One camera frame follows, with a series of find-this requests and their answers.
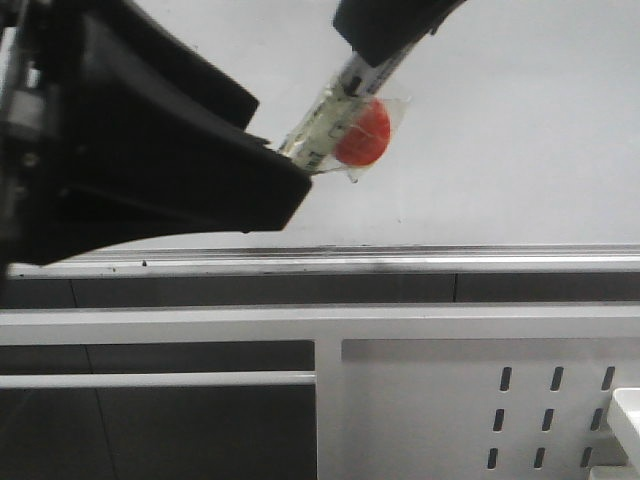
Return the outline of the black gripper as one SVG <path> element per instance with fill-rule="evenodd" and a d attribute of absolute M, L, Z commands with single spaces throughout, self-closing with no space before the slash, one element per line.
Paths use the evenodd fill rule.
<path fill-rule="evenodd" d="M 134 1 L 1 4 L 1 269 L 49 265 L 85 250 L 85 193 L 76 179 L 81 105 L 115 78 L 103 44 L 143 96 L 174 117 L 259 146 L 246 127 L 259 102 Z"/>

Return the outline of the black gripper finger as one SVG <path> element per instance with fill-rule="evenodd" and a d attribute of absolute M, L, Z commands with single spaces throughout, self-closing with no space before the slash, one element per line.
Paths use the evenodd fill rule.
<path fill-rule="evenodd" d="M 281 231 L 310 177 L 236 128 L 115 130 L 49 142 L 19 176 L 9 260 L 48 265 L 189 233 Z"/>
<path fill-rule="evenodd" d="M 377 67 L 433 35 L 461 0 L 343 0 L 333 27 L 367 65 Z"/>

